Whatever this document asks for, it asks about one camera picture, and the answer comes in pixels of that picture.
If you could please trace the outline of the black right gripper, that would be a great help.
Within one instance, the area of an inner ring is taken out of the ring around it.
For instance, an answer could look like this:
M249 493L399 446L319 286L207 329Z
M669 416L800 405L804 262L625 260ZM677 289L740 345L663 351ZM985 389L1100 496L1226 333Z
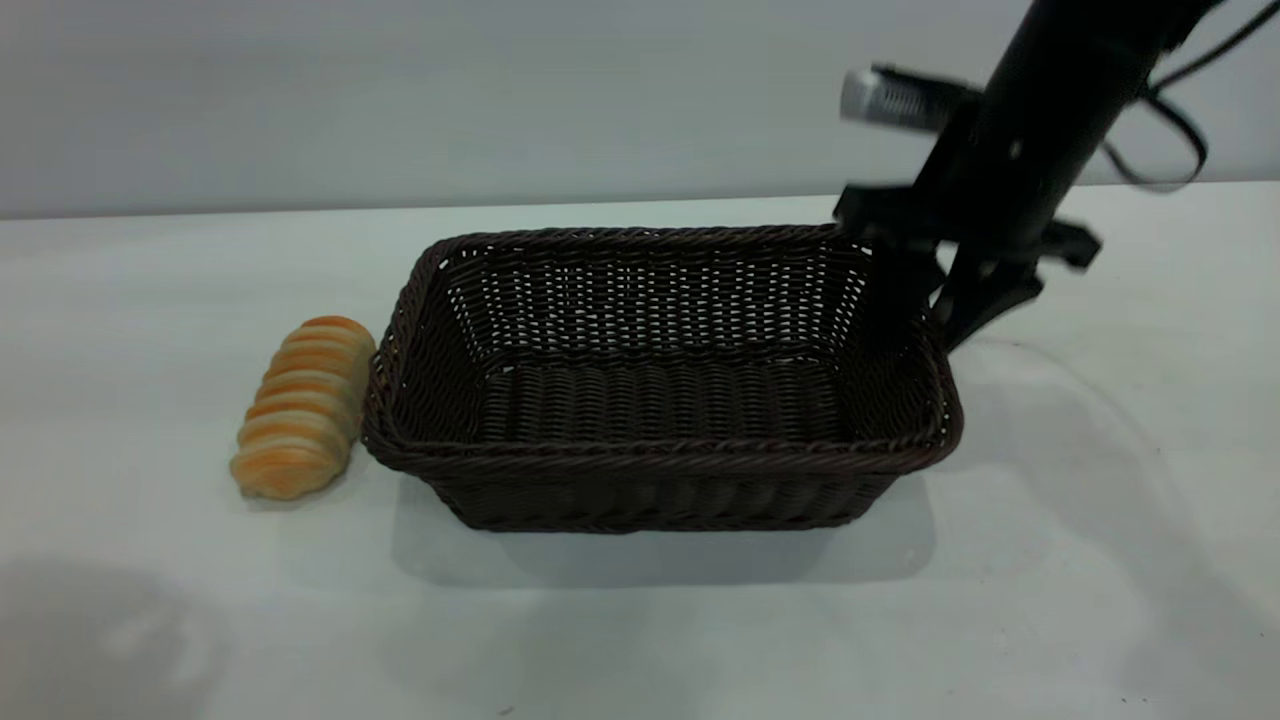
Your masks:
M842 119L936 137L910 184L850 184L836 215L869 241L868 332L892 338L945 282L937 249L956 260L938 296L951 352L1004 314L1036 300L1046 259L1087 269L1101 242L1056 218L1132 88L844 88Z

